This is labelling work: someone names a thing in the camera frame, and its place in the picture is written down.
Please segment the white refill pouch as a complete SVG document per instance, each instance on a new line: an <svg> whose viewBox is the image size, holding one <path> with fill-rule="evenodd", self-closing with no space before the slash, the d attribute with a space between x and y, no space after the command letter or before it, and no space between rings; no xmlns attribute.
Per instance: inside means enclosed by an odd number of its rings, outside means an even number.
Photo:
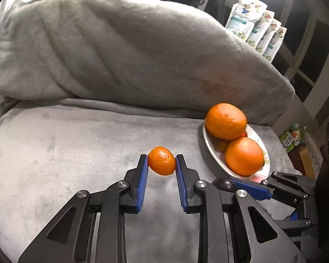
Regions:
<svg viewBox="0 0 329 263"><path fill-rule="evenodd" d="M262 39L260 40L260 42L258 43L258 45L256 46L256 51L259 54L263 54L269 44L269 42L271 41L271 39L273 38L273 35L275 34L275 32L280 28L280 26L282 25L282 23L276 19L273 19L268 27L268 29L266 30L265 34L263 35Z"/></svg>
<svg viewBox="0 0 329 263"><path fill-rule="evenodd" d="M232 6L225 28L246 41L266 10L267 4L260 0L238 0Z"/></svg>
<svg viewBox="0 0 329 263"><path fill-rule="evenodd" d="M272 39L270 40L269 44L267 45L267 48L265 52L263 53L263 56L265 59L272 63L274 60L277 52L281 48L283 44L284 37L286 35L287 28L286 27L280 27L275 34L273 35Z"/></svg>
<svg viewBox="0 0 329 263"><path fill-rule="evenodd" d="M265 13L261 16L258 22L255 23L254 28L246 41L253 49L256 49L260 40L265 35L265 32L273 21L274 16L275 13L273 11L265 10Z"/></svg>

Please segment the small orange kumquat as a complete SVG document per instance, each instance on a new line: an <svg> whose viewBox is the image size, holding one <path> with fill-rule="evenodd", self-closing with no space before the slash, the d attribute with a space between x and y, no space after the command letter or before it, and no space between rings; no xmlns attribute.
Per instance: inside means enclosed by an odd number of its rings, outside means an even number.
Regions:
<svg viewBox="0 0 329 263"><path fill-rule="evenodd" d="M155 147L148 154L149 167L159 175L172 175L176 168L173 154L165 147Z"/></svg>

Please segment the grey back cushion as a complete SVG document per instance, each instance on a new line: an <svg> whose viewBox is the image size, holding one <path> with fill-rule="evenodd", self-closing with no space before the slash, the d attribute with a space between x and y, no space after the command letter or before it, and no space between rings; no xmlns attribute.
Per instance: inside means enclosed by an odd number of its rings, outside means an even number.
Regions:
<svg viewBox="0 0 329 263"><path fill-rule="evenodd" d="M0 95L79 97L149 109L230 103L272 125L290 82L209 14L159 0L45 0L0 25Z"/></svg>

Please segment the large smooth orange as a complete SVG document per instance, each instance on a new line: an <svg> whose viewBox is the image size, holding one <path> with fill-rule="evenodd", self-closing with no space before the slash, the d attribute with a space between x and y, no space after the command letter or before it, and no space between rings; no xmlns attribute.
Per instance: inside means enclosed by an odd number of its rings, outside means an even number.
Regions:
<svg viewBox="0 0 329 263"><path fill-rule="evenodd" d="M224 159L227 167L241 176L254 174L265 163L260 146L247 137L231 141L225 150Z"/></svg>

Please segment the dark grape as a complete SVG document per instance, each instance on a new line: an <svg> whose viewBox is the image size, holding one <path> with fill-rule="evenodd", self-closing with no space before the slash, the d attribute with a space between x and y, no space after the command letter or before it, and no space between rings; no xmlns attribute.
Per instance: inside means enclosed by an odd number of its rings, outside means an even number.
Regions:
<svg viewBox="0 0 329 263"><path fill-rule="evenodd" d="M226 191L234 193L236 191L236 184L235 182L231 181L227 178L216 178L212 184L217 187L220 191Z"/></svg>

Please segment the green snack packet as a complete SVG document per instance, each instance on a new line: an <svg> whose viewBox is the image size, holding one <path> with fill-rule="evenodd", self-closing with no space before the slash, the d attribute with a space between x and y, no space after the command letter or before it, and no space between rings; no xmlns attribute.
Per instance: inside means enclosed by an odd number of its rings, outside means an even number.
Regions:
<svg viewBox="0 0 329 263"><path fill-rule="evenodd" d="M302 143L302 130L299 124L293 124L290 128L279 137L283 148L290 153L294 148Z"/></svg>

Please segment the rough-skinned orange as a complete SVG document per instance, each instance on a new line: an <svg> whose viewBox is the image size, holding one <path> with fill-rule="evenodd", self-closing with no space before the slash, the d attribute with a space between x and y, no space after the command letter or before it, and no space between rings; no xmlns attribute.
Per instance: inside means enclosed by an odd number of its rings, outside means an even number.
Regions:
<svg viewBox="0 0 329 263"><path fill-rule="evenodd" d="M219 103L207 112L205 127L218 139L235 140L245 132L247 122L242 110L229 103Z"/></svg>

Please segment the floral white plate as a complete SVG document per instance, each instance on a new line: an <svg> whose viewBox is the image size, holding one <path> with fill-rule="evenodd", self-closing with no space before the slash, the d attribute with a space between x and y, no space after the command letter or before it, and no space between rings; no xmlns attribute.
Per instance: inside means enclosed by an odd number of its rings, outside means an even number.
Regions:
<svg viewBox="0 0 329 263"><path fill-rule="evenodd" d="M270 173L270 157L261 137L247 125L244 136L225 141L212 136L203 125L205 144L219 167L230 176L260 182Z"/></svg>

